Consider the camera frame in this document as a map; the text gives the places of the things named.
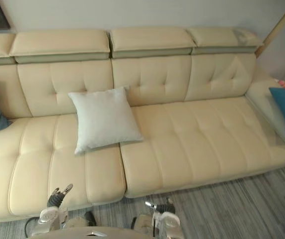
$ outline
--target back cushion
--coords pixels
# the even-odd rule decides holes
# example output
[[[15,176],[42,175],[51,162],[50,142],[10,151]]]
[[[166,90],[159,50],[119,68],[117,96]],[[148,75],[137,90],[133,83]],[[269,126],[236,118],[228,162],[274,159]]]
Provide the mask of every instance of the back cushion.
[[[206,54],[191,56],[186,101],[242,96],[248,89],[254,54]]]
[[[31,116],[16,65],[0,66],[0,111],[9,119]]]
[[[110,59],[99,61],[22,64],[18,75],[34,117],[75,113],[69,92],[113,88]]]
[[[131,106],[183,101],[187,92],[190,56],[112,59],[114,87],[130,86]]]

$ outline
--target cable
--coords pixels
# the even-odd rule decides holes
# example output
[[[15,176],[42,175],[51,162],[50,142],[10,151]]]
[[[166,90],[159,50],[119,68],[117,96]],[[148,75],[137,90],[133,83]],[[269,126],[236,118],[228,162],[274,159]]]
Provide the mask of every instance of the cable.
[[[155,237],[155,231],[156,231],[156,220],[153,220],[153,229],[152,229],[152,236]]]
[[[26,232],[26,227],[27,227],[27,224],[32,221],[32,220],[35,220],[35,219],[39,219],[39,217],[33,217],[33,218],[29,218],[26,223],[25,223],[25,226],[24,226],[24,233],[25,233],[25,238],[28,238],[28,235],[27,235],[27,232]]]

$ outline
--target striped carpet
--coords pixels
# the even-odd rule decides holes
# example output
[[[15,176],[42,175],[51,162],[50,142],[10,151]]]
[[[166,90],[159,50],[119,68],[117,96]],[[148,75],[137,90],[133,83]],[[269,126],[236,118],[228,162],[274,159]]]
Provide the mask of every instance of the striped carpet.
[[[187,239],[285,239],[285,168],[190,190],[124,198],[92,210],[99,226],[129,228],[133,217],[150,213],[145,200],[165,203],[166,197],[174,201]],[[85,212],[72,211],[70,216]],[[25,222],[1,223],[0,239],[23,239]]]

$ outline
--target sofa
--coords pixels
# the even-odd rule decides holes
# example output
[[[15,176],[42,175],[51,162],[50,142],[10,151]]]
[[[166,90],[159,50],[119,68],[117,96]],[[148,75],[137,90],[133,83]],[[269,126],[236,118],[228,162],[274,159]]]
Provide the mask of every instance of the sofa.
[[[232,27],[0,33],[0,222],[194,188],[285,166],[285,120],[256,65],[256,36]],[[75,155],[69,92],[129,88],[143,141]]]

